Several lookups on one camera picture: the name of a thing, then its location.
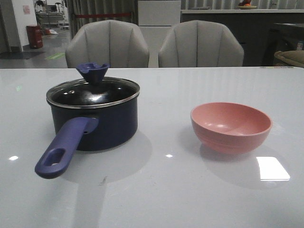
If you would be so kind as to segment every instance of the gray chair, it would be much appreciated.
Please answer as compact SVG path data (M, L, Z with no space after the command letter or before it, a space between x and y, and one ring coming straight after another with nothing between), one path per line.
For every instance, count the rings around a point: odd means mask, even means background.
M172 26L158 53L159 67L241 67L244 50L222 24L201 20Z
M68 68L87 62L113 68L148 67L149 50L137 25L104 20L80 28L66 49L66 60Z

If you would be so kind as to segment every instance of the bowl rim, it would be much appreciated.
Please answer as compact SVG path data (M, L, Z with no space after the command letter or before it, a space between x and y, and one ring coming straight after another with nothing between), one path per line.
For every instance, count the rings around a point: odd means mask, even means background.
M221 103L221 104L233 104L233 105L240 105L240 106L245 106L245 107L248 107L250 109L254 109L260 113L262 113L263 115L265 115L269 121L270 121L270 125L267 129L265 129L264 131L262 132L258 132L258 133L254 133L254 134L245 134L245 135L239 135L239 134L229 134L229 133L221 133L221 132L217 132L217 131L214 131L212 129L209 129L207 127L204 127L202 125L200 125L199 123L197 123L194 119L193 119L193 112L198 108L198 107L201 107L203 105L209 105L209 104L218 104L218 103ZM251 106L248 106L248 105L245 105L245 104L240 104L240 103L234 103L234 102L208 102L208 103L203 103L203 104L200 104L200 105L197 105L195 106L192 110L191 110L191 113L190 113L190 116L191 116L191 120L197 124L198 126L208 130L208 131L211 131L211 132L214 132L214 133L217 133L217 134L221 134L221 135L227 135L227 136L235 136L235 137L249 137L249 136L255 136L255 135L260 135L260 134L264 134L266 132L269 132L270 129L272 128L273 126L273 121L272 119L269 117L269 115L267 115L266 113L262 112L261 110L257 109L257 108L253 108Z

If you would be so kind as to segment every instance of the doorway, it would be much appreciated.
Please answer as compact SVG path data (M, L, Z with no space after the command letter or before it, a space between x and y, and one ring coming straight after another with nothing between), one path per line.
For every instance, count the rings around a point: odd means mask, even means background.
M2 16L2 8L0 4L0 54L3 52L8 52L8 39L4 27L4 20Z

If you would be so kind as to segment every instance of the green floor sticker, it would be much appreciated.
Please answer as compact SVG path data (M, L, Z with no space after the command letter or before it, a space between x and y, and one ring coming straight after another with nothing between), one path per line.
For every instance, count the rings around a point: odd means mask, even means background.
M45 59L59 59L59 58L62 58L63 56L65 56L65 53L56 53L56 54L54 54L52 56L49 56Z

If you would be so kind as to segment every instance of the doormat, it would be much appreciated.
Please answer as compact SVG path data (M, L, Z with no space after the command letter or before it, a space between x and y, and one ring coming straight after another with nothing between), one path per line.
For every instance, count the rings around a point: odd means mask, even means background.
M65 56L66 54L64 52L59 52L59 53L56 53L52 56L49 56L45 59L59 59L59 58L62 58L63 56Z
M44 51L4 52L0 54L0 59L30 59L42 53L44 53Z

